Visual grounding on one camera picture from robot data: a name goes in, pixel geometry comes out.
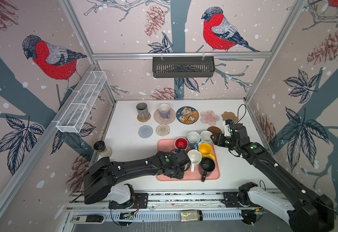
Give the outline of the blue cartoon round coaster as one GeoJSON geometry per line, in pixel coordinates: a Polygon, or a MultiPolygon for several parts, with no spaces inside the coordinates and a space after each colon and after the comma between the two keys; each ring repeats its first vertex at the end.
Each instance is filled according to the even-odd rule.
{"type": "Polygon", "coordinates": [[[194,124],[199,119],[199,112],[190,106],[183,106],[176,112],[177,120],[186,125],[194,124]]]}

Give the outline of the rattan round coaster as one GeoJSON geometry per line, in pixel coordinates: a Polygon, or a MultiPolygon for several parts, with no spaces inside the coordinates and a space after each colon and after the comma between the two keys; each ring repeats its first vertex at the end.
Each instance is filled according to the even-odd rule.
{"type": "Polygon", "coordinates": [[[151,114],[150,114],[150,113],[149,113],[147,119],[141,119],[140,116],[137,115],[137,120],[138,120],[139,122],[147,122],[147,121],[149,121],[150,119],[151,119],[151,114]]]}

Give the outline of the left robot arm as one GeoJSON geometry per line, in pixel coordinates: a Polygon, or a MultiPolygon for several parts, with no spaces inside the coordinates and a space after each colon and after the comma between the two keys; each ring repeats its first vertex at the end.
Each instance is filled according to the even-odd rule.
{"type": "Polygon", "coordinates": [[[101,202],[117,189],[119,183],[138,177],[164,175],[183,179],[190,163],[184,150],[178,153],[159,151],[145,159],[125,162],[101,158],[84,173],[84,203],[91,205],[101,202]]]}

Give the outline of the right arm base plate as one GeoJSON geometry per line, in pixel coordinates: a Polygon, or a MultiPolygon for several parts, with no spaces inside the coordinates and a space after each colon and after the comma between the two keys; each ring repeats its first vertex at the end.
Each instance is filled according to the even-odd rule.
{"type": "Polygon", "coordinates": [[[226,208],[262,208],[259,205],[253,203],[242,204],[239,201],[239,192],[238,191],[227,191],[223,192],[224,199],[221,202],[226,206],[226,208]]]}

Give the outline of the yellow mug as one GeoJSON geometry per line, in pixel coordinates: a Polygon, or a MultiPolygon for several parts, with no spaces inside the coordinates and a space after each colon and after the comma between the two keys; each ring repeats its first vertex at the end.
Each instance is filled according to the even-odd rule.
{"type": "Polygon", "coordinates": [[[212,150],[212,146],[210,144],[201,143],[198,146],[198,151],[201,153],[202,159],[210,158],[213,161],[216,160],[215,156],[212,154],[213,150],[212,150]]]}

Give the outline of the pink flower coaster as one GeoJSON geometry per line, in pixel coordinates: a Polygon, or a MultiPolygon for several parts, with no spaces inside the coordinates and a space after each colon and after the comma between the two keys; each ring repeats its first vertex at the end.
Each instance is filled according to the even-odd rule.
{"type": "Polygon", "coordinates": [[[200,112],[200,121],[203,124],[215,126],[219,120],[220,117],[216,115],[215,112],[212,110],[200,112]]]}

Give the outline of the pink bunny round coaster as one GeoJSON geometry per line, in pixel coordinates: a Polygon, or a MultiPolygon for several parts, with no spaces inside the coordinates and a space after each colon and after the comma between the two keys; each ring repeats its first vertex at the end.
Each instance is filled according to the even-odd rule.
{"type": "Polygon", "coordinates": [[[165,125],[171,124],[176,120],[176,112],[171,108],[170,109],[170,118],[164,119],[160,116],[159,110],[157,109],[154,113],[154,120],[159,124],[165,124],[165,125]]]}

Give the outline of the grey mug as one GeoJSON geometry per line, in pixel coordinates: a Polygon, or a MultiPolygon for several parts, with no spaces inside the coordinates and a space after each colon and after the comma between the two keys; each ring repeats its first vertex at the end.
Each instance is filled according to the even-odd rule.
{"type": "Polygon", "coordinates": [[[141,119],[147,119],[149,115],[148,106],[144,102],[140,102],[136,105],[138,115],[141,119]]]}

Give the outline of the red interior white mug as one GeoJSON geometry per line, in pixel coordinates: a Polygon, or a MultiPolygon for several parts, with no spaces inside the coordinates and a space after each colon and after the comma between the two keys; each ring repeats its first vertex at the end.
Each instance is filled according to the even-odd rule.
{"type": "Polygon", "coordinates": [[[180,137],[175,140],[174,145],[176,151],[183,150],[188,147],[188,141],[187,139],[180,137]]]}

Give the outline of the lavender mug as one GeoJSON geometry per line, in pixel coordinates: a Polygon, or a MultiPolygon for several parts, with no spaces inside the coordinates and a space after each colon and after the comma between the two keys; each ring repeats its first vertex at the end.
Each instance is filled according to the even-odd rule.
{"type": "Polygon", "coordinates": [[[162,119],[171,118],[171,113],[170,113],[171,107],[168,104],[166,103],[161,104],[158,110],[159,110],[159,115],[162,119]]]}

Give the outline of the grey woven round coaster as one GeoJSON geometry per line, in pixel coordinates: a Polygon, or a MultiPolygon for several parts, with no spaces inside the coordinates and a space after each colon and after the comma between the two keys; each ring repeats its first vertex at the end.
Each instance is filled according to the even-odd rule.
{"type": "Polygon", "coordinates": [[[148,126],[148,125],[141,126],[138,130],[138,135],[143,139],[151,137],[152,134],[153,134],[153,129],[151,126],[148,126]]]}

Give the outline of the cork flower coaster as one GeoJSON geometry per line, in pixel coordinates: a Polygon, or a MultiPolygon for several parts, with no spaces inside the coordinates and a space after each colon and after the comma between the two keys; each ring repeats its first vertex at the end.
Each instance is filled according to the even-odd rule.
{"type": "Polygon", "coordinates": [[[234,122],[238,122],[238,117],[233,113],[233,112],[224,112],[222,114],[222,119],[223,121],[226,121],[226,120],[231,120],[231,121],[234,121],[234,122]]]}

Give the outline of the pink serving tray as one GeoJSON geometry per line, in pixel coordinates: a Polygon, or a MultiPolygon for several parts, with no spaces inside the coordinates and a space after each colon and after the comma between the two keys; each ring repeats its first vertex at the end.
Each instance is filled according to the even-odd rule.
{"type": "MultiPolygon", "coordinates": [[[[158,151],[164,151],[164,152],[171,152],[175,149],[175,139],[162,139],[159,140],[157,143],[157,150],[158,151]]],[[[215,169],[214,171],[206,177],[206,180],[217,180],[220,177],[220,171],[218,167],[217,161],[215,161],[215,169]]],[[[195,180],[201,180],[201,174],[199,173],[199,168],[196,167],[194,169],[194,172],[191,172],[191,169],[187,170],[184,173],[183,179],[175,179],[175,178],[169,178],[165,175],[159,175],[156,176],[156,178],[159,181],[195,181],[195,180]]]]}

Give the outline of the dark glossy round coaster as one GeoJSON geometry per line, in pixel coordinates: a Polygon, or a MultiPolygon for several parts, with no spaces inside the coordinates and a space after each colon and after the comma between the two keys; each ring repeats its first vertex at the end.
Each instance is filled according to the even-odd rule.
{"type": "Polygon", "coordinates": [[[207,131],[210,131],[212,134],[222,133],[222,130],[216,126],[209,127],[207,131]]]}

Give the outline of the beige woven round coaster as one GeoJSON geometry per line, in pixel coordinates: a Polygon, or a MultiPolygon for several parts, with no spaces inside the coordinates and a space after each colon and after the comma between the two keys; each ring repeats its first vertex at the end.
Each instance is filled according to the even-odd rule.
{"type": "Polygon", "coordinates": [[[161,136],[161,137],[165,137],[167,135],[169,135],[171,129],[168,125],[166,124],[160,124],[157,126],[155,132],[157,135],[161,136]]]}

